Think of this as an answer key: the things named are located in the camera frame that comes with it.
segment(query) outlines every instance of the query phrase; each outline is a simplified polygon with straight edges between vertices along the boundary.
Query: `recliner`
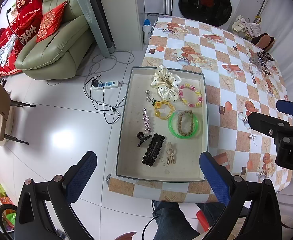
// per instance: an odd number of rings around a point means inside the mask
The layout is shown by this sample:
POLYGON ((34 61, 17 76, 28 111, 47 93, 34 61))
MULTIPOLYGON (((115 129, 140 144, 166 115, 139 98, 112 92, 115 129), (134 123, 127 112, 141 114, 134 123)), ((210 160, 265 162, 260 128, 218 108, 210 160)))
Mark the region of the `recliner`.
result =
MULTIPOLYGON (((66 0, 43 0, 43 14, 66 0)), ((37 80, 75 76, 85 53, 95 41, 77 0, 68 0, 58 31, 36 43, 33 37, 21 50, 15 67, 37 80)))

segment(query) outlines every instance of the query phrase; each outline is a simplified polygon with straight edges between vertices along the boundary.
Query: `blue bottle cap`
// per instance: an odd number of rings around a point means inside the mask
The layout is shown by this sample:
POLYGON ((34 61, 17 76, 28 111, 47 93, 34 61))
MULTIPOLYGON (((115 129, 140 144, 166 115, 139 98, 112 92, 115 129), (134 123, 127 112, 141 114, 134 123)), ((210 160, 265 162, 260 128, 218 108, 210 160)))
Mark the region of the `blue bottle cap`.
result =
POLYGON ((150 20, 148 19, 144 20, 144 25, 150 25, 150 24, 151 24, 150 20))

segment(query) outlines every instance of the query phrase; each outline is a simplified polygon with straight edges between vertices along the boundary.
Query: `shallow tray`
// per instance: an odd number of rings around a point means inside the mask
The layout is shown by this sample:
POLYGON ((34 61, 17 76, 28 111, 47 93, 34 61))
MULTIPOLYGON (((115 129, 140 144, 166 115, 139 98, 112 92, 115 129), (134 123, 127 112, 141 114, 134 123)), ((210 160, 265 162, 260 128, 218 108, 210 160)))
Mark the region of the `shallow tray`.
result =
MULTIPOLYGON (((173 102, 176 110, 189 109, 197 116, 199 130, 190 139, 179 139, 171 134, 168 129, 168 120, 161 120, 154 116, 152 102, 146 101, 146 90, 150 90, 150 98, 161 101, 157 89, 151 88, 152 75, 155 67, 133 67, 128 84, 125 100, 124 114, 121 125, 120 142, 116 163, 116 175, 120 177, 165 182, 202 181, 204 175, 199 167, 199 156, 208 150, 208 107, 205 90, 205 79, 201 73, 186 70, 169 69, 182 79, 181 84, 190 83, 202 93, 202 107, 191 108, 180 100, 173 102), (138 132, 144 131, 143 108, 146 108, 151 122, 151 133, 165 136, 165 141, 152 167, 143 164, 142 158, 149 146, 151 139, 145 141, 140 148, 137 147, 138 132), (172 143, 175 150, 175 164, 166 165, 167 144, 172 143)), ((196 95, 189 89, 183 90, 189 102, 195 101, 196 95)), ((163 106, 161 115, 168 113, 168 107, 163 106)))

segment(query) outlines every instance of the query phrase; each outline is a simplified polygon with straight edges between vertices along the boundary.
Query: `tablecloth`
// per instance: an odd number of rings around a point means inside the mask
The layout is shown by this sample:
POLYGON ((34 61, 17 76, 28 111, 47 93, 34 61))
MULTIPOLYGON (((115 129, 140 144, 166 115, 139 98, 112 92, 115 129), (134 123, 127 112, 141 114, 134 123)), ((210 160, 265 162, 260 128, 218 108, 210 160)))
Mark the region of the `tablecloth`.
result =
MULTIPOLYGON (((142 66, 184 69, 205 76, 209 111, 209 152, 232 175, 261 182, 265 177, 280 191, 290 183, 292 171, 275 164, 274 139, 250 129, 252 112, 292 124, 291 116, 277 111, 279 99, 288 100, 276 61, 271 75, 263 76, 250 63, 252 43, 205 23, 161 16, 152 33, 142 66)), ((167 183, 118 177, 107 178, 109 190, 121 194, 172 202, 216 202, 208 182, 167 183)))

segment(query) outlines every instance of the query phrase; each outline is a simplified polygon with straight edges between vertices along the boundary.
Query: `screw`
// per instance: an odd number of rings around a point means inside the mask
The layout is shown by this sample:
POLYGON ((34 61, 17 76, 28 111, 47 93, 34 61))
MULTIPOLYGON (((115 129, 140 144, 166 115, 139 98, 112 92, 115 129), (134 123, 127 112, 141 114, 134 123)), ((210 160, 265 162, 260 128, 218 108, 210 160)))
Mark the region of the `screw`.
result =
POLYGON ((242 178, 241 178, 241 176, 239 176, 239 175, 235 175, 235 176, 233 177, 233 179, 234 179, 236 182, 240 182, 240 181, 242 181, 242 178))
POLYGON ((54 180, 55 182, 59 182, 59 181, 62 180, 62 176, 61 176, 61 175, 57 175, 57 176, 55 176, 55 177, 53 178, 53 180, 54 180))
POLYGON ((289 143, 291 142, 291 140, 288 138, 288 137, 283 137, 282 140, 286 143, 289 143))
POLYGON ((29 184, 31 184, 31 182, 32 182, 31 179, 26 179, 25 182, 24 182, 24 184, 25 184, 25 185, 29 185, 29 184))
POLYGON ((265 179, 264 183, 270 186, 272 184, 272 181, 269 179, 265 179))

